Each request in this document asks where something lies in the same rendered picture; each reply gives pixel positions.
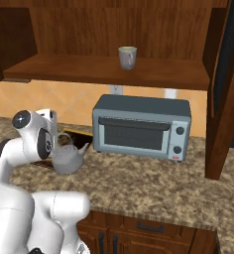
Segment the grey metal kettle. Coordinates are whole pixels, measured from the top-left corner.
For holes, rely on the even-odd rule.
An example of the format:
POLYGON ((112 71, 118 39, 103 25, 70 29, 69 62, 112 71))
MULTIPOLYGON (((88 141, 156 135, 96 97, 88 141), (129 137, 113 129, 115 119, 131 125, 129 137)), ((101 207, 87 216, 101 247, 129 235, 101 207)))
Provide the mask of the grey metal kettle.
POLYGON ((89 144, 85 143, 78 149, 69 134, 59 133, 56 150, 52 156, 55 171, 61 175, 71 175, 79 170, 83 165, 83 155, 88 146, 89 144))

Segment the grey toaster oven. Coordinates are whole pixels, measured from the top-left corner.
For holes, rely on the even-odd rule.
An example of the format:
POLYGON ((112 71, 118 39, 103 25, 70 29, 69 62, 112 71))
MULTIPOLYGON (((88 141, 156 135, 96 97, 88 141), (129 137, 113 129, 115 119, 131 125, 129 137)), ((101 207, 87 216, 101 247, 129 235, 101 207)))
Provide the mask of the grey toaster oven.
POLYGON ((186 100, 103 94, 92 110, 93 149, 181 162, 190 125, 186 100))

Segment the open wooden wall cabinet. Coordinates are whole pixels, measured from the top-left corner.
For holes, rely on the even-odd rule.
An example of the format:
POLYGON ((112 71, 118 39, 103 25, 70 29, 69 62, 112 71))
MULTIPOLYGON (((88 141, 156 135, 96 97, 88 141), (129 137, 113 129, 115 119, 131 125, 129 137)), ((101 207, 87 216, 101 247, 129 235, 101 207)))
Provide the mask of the open wooden wall cabinet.
POLYGON ((7 77, 207 89, 212 0, 58 0, 30 8, 38 52, 7 77), (118 49, 137 49, 122 69, 118 49))

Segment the pale grey mug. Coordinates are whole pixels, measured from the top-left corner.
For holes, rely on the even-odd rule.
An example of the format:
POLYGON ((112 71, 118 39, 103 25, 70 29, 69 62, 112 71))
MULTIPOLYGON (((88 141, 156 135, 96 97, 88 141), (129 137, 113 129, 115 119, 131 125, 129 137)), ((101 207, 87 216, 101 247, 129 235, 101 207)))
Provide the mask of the pale grey mug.
POLYGON ((122 69, 130 70, 135 67, 137 49, 135 47, 120 47, 118 49, 119 63, 122 69))

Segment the white wall socket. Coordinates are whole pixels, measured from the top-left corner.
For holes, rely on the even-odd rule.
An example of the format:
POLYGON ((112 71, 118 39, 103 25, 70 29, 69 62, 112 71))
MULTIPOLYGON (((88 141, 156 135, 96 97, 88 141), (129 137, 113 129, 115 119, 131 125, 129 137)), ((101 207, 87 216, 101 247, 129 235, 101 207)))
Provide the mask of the white wall socket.
POLYGON ((110 85, 109 86, 109 93, 122 95, 123 94, 123 87, 121 85, 110 85))
POLYGON ((166 88, 164 98, 176 99, 176 90, 173 88, 166 88))

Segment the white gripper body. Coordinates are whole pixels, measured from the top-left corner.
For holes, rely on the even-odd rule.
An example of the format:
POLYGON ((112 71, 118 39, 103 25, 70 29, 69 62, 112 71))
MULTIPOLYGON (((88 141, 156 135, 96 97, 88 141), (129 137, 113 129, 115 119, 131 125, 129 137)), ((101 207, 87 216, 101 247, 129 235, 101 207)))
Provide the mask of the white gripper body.
POLYGON ((52 132, 52 140, 53 140, 53 148, 51 151, 51 156, 56 156, 59 151, 59 138, 58 138, 59 132, 58 129, 54 130, 52 132))

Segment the wooden drawer front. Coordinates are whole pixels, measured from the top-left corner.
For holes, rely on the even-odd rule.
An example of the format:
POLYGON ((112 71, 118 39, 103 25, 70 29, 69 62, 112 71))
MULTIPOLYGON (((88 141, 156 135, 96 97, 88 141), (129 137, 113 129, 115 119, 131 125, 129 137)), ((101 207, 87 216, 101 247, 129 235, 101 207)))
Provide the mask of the wooden drawer front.
POLYGON ((156 238, 164 238, 185 244, 189 244, 191 242, 194 234, 194 229, 191 227, 128 216, 124 216, 122 218, 121 227, 129 232, 147 234, 156 238), (160 227, 162 225, 165 228, 165 232, 158 233, 137 229, 137 221, 141 221, 143 225, 153 227, 160 227))

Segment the wooden base cupboard door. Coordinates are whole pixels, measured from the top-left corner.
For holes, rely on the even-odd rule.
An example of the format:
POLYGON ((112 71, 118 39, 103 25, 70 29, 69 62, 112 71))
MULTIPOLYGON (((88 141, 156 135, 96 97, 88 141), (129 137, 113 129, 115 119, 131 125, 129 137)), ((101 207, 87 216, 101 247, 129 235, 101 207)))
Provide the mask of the wooden base cupboard door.
POLYGON ((104 254, 108 254, 108 223, 104 212, 91 210, 83 220, 77 223, 77 232, 91 254, 99 254, 98 235, 100 232, 103 233, 104 254))
POLYGON ((185 243, 115 230, 109 232, 110 254, 113 254, 113 235, 118 237, 118 254, 189 254, 189 245, 185 243))

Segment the plain wooden cabinet door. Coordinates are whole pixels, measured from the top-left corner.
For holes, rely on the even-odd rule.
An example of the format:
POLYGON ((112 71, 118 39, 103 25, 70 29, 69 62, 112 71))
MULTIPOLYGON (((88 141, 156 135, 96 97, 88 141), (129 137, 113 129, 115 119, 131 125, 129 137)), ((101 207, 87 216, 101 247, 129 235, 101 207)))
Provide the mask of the plain wooden cabinet door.
POLYGON ((0 81, 4 71, 37 53, 28 8, 0 8, 0 81))

